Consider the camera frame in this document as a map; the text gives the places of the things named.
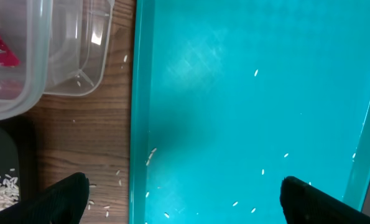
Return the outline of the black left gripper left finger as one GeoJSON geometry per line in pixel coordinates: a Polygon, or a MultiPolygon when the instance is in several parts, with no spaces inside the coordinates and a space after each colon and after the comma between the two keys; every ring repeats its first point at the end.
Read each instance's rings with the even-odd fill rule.
{"type": "Polygon", "coordinates": [[[0,212],[0,224],[79,224],[90,194],[90,183],[77,172],[37,196],[0,212]]]}

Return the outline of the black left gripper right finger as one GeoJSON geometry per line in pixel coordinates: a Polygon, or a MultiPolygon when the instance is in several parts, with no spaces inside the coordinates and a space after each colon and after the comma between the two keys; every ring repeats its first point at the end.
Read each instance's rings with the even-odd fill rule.
{"type": "Polygon", "coordinates": [[[370,224],[370,217],[294,176],[280,187],[287,224],[370,224]]]}

